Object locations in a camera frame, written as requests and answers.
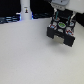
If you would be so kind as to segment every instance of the white table surface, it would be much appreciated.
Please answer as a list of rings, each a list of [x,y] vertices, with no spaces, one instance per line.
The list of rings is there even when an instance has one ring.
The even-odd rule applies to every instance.
[[[0,84],[84,84],[84,27],[71,48],[46,36],[49,23],[0,24]]]

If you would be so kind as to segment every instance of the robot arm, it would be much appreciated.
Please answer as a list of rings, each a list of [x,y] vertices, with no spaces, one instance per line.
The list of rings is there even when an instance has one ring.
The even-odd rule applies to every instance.
[[[56,42],[73,45],[76,12],[84,12],[84,0],[45,0],[54,8],[52,21],[47,28],[47,36]]]

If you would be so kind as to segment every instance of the white tabletop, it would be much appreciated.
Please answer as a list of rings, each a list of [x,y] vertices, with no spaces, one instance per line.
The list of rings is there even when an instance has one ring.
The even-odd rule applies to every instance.
[[[0,84],[84,84],[84,27],[71,48],[46,36],[49,22],[0,24]]]

